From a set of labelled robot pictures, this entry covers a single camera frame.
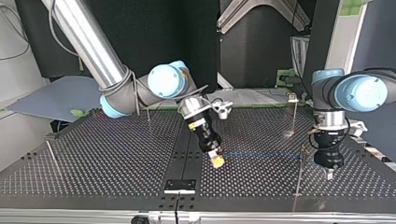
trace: metal clamp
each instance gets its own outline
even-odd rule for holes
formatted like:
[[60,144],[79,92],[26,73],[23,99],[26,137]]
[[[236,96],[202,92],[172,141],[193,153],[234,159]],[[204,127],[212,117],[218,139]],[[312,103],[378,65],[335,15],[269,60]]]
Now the metal clamp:
[[[227,33],[251,9],[258,6],[269,6],[276,9],[290,23],[293,21],[296,0],[233,0],[218,20],[218,27],[222,34]],[[303,31],[310,22],[300,5],[294,15],[293,26]]]
[[213,107],[217,109],[216,112],[219,114],[220,119],[227,119],[228,114],[230,114],[233,102],[231,101],[216,101],[212,104]]

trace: metal bracket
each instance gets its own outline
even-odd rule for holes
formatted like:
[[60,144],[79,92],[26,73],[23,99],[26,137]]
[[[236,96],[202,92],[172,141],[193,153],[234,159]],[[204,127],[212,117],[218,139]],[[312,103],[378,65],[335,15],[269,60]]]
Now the metal bracket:
[[[251,9],[258,6],[269,6],[276,9],[286,20],[292,23],[296,0],[233,0],[218,20],[218,27],[222,34],[227,33]],[[294,16],[294,27],[303,31],[310,22],[300,5]]]
[[165,194],[195,194],[195,180],[167,180]]

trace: cable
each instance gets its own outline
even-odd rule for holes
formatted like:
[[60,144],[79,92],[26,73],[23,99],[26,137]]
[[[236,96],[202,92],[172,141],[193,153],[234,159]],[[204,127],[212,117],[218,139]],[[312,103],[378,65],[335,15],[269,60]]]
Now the cable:
[[341,140],[339,142],[337,142],[334,146],[331,146],[331,147],[316,147],[316,146],[314,146],[314,144],[312,143],[312,137],[311,137],[311,135],[313,135],[312,133],[308,135],[309,145],[311,145],[312,148],[317,149],[317,150],[329,150],[329,149],[332,149],[335,147],[339,147],[341,145],[341,143],[343,143],[343,141],[346,139],[346,137],[350,131],[350,121],[347,117],[345,117],[345,120],[346,120],[346,124],[347,124],[346,133],[344,134],[343,138],[341,138]]
[[49,7],[49,29],[50,32],[52,33],[53,38],[55,39],[55,41],[58,43],[58,45],[63,48],[66,52],[79,57],[77,53],[73,52],[72,50],[68,49],[62,42],[61,40],[59,40],[58,36],[55,33],[55,30],[53,29],[53,21],[52,21],[52,15],[54,15],[56,17],[56,14],[54,13],[55,11],[55,2],[56,0],[52,0],[50,3],[50,7]]
[[175,223],[178,224],[178,213],[177,213],[177,209],[178,209],[178,201],[180,198],[180,193],[177,195],[177,202],[176,202],[176,207],[175,207]]
[[205,102],[209,103],[210,106],[212,107],[212,109],[216,112],[216,113],[220,113],[212,104],[212,102],[210,102],[209,100],[207,100],[205,97],[201,97],[201,99],[203,99]]
[[[15,27],[14,23],[12,23],[12,21],[9,19],[8,15],[7,15],[6,12],[2,9],[2,7],[5,7],[6,9],[8,9],[8,10],[9,10],[12,14],[14,14],[14,16],[18,19],[18,23],[20,24],[22,34],[21,34],[21,32],[17,29],[17,27]],[[14,31],[18,34],[18,36],[19,36],[20,38],[22,38],[26,43],[28,43],[29,41],[27,40],[26,33],[25,33],[24,30],[23,30],[23,25],[22,25],[22,22],[21,22],[21,17],[18,15],[17,11],[15,11],[14,8],[9,7],[9,6],[7,6],[7,5],[2,5],[2,6],[0,6],[0,10],[3,12],[3,13],[1,14],[1,16],[12,26],[12,28],[13,28]]]
[[[292,59],[295,61],[295,63],[297,64],[297,59],[296,56],[294,54],[294,46],[293,46],[293,33],[294,33],[294,20],[296,18],[296,13],[297,13],[297,7],[298,7],[298,1],[296,0],[296,5],[294,6],[294,10],[293,10],[293,17],[291,19],[291,31],[290,31],[290,47],[291,47],[291,56],[293,57]],[[300,71],[298,71],[298,68],[296,68],[296,75],[297,77],[300,78],[301,80],[301,84],[303,84],[303,87],[306,91],[306,94],[308,94],[308,96],[312,99],[312,95],[309,92],[308,88],[305,86],[304,81],[303,81],[303,77],[300,74]]]
[[[21,34],[20,31],[15,27],[15,25],[12,23],[12,21],[9,19],[8,15],[7,15],[6,12],[2,9],[2,7],[5,7],[5,8],[7,8],[8,10],[10,10],[10,11],[15,15],[15,17],[18,19],[19,24],[20,24],[20,26],[21,26],[22,34]],[[22,56],[23,54],[25,54],[25,53],[29,50],[29,48],[30,48],[30,43],[29,43],[29,41],[28,41],[28,39],[27,39],[27,37],[26,37],[26,34],[25,34],[25,32],[24,32],[24,29],[23,29],[23,26],[22,26],[22,23],[21,23],[21,18],[20,18],[20,16],[18,15],[18,13],[17,13],[12,7],[9,7],[9,6],[5,5],[5,4],[0,5],[0,11],[2,12],[0,15],[1,15],[3,18],[5,18],[6,21],[12,26],[12,28],[13,28],[14,31],[17,33],[17,35],[18,35],[20,38],[22,38],[22,39],[27,43],[26,49],[25,49],[23,52],[21,52],[21,53],[19,53],[19,54],[16,54],[16,55],[14,55],[14,56],[6,57],[6,58],[0,58],[0,61],[5,61],[5,60],[10,60],[10,59],[18,58],[18,57]]]

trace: silver arm tube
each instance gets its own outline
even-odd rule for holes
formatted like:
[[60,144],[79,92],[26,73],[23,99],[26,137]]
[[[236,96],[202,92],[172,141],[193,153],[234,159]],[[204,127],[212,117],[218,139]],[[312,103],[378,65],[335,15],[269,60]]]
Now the silver arm tube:
[[[42,0],[49,10],[53,1]],[[54,19],[102,89],[123,80],[125,68],[85,1],[56,0],[54,14]]]

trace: light blue joint cap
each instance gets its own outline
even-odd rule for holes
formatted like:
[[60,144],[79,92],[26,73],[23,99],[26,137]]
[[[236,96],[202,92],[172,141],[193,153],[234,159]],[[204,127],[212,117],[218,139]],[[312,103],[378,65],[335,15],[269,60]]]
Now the light blue joint cap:
[[189,69],[182,61],[155,66],[148,74],[148,87],[158,97],[170,99],[186,86]]
[[335,88],[335,101],[348,111],[373,111],[384,104],[387,97],[385,83],[367,75],[348,77]]
[[334,68],[334,69],[325,69],[325,70],[318,70],[314,72],[312,76],[312,84],[319,80],[329,77],[340,77],[344,75],[344,69],[342,68]]
[[105,114],[113,119],[118,119],[121,117],[125,117],[128,116],[126,114],[122,114],[121,112],[115,110],[107,101],[106,97],[104,95],[102,95],[100,97],[100,104],[102,106],[103,111],[105,112]]

